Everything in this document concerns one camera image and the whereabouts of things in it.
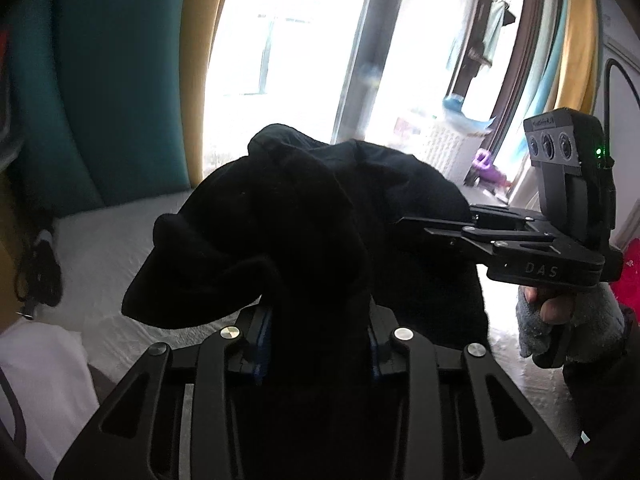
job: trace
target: white basket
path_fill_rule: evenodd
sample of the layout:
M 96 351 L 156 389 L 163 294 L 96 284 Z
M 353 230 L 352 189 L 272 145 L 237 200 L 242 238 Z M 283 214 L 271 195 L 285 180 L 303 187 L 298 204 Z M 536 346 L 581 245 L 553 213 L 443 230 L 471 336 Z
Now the white basket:
M 412 136 L 407 151 L 447 180 L 462 184 L 486 134 L 462 134 L 449 123 L 434 119 L 424 123 L 419 135 Z

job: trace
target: silver screw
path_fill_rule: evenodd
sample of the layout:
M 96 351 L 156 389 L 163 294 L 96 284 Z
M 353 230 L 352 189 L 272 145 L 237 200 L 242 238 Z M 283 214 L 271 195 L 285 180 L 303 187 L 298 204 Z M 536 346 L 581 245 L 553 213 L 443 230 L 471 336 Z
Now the silver screw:
M 486 348 L 480 343 L 471 343 L 468 347 L 466 347 L 466 351 L 469 352 L 473 357 L 483 357 L 486 354 Z
M 167 343 L 153 343 L 146 351 L 151 355 L 162 355 L 169 348 Z
M 414 338 L 414 332 L 401 326 L 394 330 L 394 336 L 396 336 L 396 339 L 399 339 L 400 341 L 409 341 L 409 339 Z
M 235 339 L 240 335 L 240 329 L 235 326 L 225 326 L 220 331 L 220 335 L 225 339 Z

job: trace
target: red cloth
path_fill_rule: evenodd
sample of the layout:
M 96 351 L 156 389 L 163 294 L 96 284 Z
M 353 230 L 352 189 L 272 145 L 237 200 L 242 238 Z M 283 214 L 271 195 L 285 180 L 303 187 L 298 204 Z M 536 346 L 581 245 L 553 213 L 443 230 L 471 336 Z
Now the red cloth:
M 640 238 L 635 238 L 625 252 L 620 279 L 611 283 L 616 299 L 636 311 L 640 319 Z

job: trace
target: gray glove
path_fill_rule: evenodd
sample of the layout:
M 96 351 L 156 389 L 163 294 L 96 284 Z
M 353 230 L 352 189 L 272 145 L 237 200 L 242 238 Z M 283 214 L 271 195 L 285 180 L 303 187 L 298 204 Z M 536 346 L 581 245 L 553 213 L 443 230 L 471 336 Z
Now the gray glove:
M 541 303 L 527 303 L 523 288 L 518 290 L 516 316 L 520 329 L 520 355 L 540 355 L 549 350 L 553 328 L 540 318 Z M 575 295 L 575 310 L 570 323 L 574 326 L 567 362 L 590 363 L 613 350 L 622 339 L 625 319 L 618 300 L 607 283 L 591 292 Z

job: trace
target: bed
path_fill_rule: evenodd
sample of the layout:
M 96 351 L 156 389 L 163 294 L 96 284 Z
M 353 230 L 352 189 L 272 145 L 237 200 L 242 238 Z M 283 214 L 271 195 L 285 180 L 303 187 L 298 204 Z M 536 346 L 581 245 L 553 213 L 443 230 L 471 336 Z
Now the bed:
M 120 313 L 122 297 L 152 248 L 156 218 L 177 212 L 189 193 L 161 196 L 63 218 L 55 247 L 64 295 L 56 308 L 40 307 L 38 320 L 81 333 L 89 364 L 119 381 L 153 342 L 180 348 L 203 341 L 234 316 L 183 330 L 145 326 Z M 580 435 L 560 370 L 541 370 L 518 354 L 516 286 L 492 282 L 479 266 L 490 340 L 496 360 L 538 410 L 567 452 Z

